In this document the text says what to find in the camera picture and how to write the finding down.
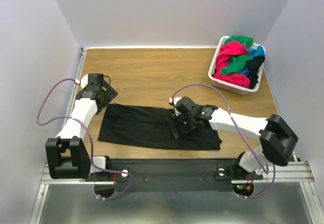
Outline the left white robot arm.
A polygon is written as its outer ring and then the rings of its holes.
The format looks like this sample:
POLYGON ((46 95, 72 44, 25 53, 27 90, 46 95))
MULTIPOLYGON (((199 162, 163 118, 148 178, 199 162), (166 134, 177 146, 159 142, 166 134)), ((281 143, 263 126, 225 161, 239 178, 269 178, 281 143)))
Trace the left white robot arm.
POLYGON ((45 149, 52 179, 86 179, 96 174, 101 180, 112 177, 113 168, 107 157, 95 157, 87 151, 84 137, 90 135, 88 126, 117 96, 110 81, 102 73, 90 73, 73 82, 80 86, 71 114, 64 116, 65 125, 46 141, 45 149))

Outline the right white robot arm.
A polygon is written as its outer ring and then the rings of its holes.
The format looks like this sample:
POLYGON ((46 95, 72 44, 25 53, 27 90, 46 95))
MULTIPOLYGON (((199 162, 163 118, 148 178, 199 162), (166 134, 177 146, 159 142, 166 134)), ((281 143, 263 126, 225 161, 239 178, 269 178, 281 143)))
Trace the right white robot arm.
POLYGON ((201 106, 189 97, 171 97, 169 104, 174 113, 167 118, 175 138, 193 131, 209 129, 239 134, 244 140, 251 138, 260 143, 241 153, 233 165, 233 173, 245 178, 269 164, 287 166, 298 142, 298 136, 279 115, 254 118, 230 113, 213 105, 201 106))

